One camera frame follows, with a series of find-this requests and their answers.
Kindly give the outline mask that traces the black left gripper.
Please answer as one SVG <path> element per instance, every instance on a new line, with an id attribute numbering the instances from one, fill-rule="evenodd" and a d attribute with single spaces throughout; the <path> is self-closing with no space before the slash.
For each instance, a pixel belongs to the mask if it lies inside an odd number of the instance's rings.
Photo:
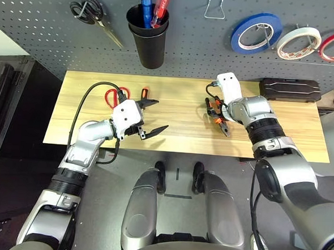
<path id="1" fill-rule="evenodd" d="M 145 99 L 142 98 L 139 101 L 135 101 L 136 106 L 138 108 L 138 112 L 140 113 L 141 116 L 141 120 L 137 123 L 137 124 L 133 124 L 132 126 L 130 126 L 128 129 L 125 130 L 125 135 L 126 136 L 131 136 L 131 135 L 136 135 L 138 134 L 140 136 L 141 140 L 146 140 L 146 139 L 150 139 L 154 136 L 157 136 L 158 134 L 160 134 L 162 131 L 164 131 L 165 129 L 167 129 L 169 126 L 165 125 L 165 126 L 161 126 L 158 128 L 155 128 L 154 130 L 150 131 L 149 133 L 145 133 L 145 131 L 143 130 L 143 124 L 144 124 L 144 118 L 143 118 L 143 109 L 155 105 L 159 102 L 159 100 L 154 100 L 154 99 Z"/>

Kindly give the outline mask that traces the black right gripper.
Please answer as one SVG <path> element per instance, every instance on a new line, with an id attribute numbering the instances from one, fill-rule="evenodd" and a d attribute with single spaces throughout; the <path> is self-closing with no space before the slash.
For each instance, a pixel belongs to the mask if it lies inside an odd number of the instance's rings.
<path id="1" fill-rule="evenodd" d="M 215 98 L 214 103 L 212 103 L 208 97 L 205 98 L 205 105 L 207 109 L 207 114 L 212 118 L 225 119 L 223 116 L 222 106 L 223 103 Z"/>

